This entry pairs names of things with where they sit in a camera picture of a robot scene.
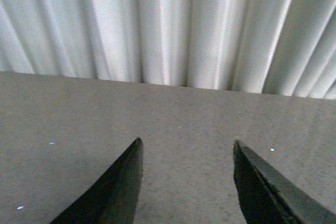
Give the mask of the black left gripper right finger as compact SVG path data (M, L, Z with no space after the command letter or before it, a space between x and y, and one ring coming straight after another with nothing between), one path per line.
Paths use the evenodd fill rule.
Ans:
M335 223L335 213L235 140L234 182L247 223Z

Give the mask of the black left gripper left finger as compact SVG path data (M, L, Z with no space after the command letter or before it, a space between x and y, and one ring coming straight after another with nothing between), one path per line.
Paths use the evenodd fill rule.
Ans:
M138 137L51 223L133 223L142 177L143 142Z

